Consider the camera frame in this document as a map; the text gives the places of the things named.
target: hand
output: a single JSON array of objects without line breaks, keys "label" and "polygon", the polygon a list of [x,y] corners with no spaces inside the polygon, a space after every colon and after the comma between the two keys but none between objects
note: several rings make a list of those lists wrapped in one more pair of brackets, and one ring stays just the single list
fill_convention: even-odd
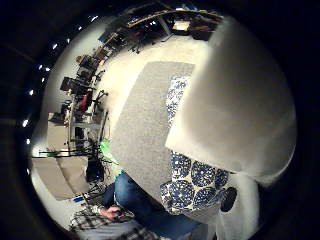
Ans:
[{"label": "hand", "polygon": [[114,221],[115,219],[117,219],[118,217],[121,217],[118,215],[117,212],[121,211],[121,208],[117,207],[117,206],[111,206],[109,208],[102,208],[100,210],[100,214],[102,216],[104,216],[105,218],[108,218],[111,221]]}]

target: jeans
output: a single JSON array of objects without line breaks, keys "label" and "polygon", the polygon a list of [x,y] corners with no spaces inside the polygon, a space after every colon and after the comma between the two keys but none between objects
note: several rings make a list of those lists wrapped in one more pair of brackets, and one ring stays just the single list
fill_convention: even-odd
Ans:
[{"label": "jeans", "polygon": [[[136,220],[157,235],[177,239],[197,228],[200,223],[184,215],[171,215],[164,209],[155,208],[144,192],[126,173],[120,174],[110,190],[118,203],[134,213]],[[103,203],[111,202],[110,191],[104,194]]]}]

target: gray carpet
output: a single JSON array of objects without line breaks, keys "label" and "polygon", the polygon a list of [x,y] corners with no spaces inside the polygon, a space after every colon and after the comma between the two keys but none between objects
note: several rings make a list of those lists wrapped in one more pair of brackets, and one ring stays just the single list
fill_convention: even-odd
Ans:
[{"label": "gray carpet", "polygon": [[[194,65],[180,62],[150,62],[140,73],[112,137],[110,150],[125,171],[161,203],[160,185],[171,180],[166,96],[173,76],[190,76]],[[212,211],[191,216],[208,222]]]}]

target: patterned pillow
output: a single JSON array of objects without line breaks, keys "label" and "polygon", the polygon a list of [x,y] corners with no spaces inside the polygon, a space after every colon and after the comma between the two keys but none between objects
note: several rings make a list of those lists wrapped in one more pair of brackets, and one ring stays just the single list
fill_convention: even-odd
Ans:
[{"label": "patterned pillow", "polygon": [[[171,127],[178,104],[190,77],[173,77],[166,105],[168,123]],[[200,210],[224,200],[223,186],[228,182],[229,172],[192,160],[171,151],[172,181],[160,186],[163,205],[171,214]]]}]

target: person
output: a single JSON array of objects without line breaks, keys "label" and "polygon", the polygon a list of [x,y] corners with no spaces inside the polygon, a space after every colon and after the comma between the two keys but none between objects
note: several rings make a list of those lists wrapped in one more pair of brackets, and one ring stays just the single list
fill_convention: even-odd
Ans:
[{"label": "person", "polygon": [[[122,172],[107,188],[102,197],[102,204],[93,206],[92,211],[107,221],[113,222],[112,231],[110,222],[100,223],[98,230],[82,226],[82,231],[77,231],[77,233],[85,239],[110,239],[112,237],[116,239],[116,236],[121,235],[122,239],[127,239],[124,236],[130,232],[133,231],[137,235],[137,232],[140,231],[143,234],[137,239],[160,239],[159,236],[161,236],[177,240],[190,234],[201,225],[184,215],[170,215],[125,172]],[[128,216],[128,213],[131,213],[134,219],[121,222],[121,219],[125,215]]]}]

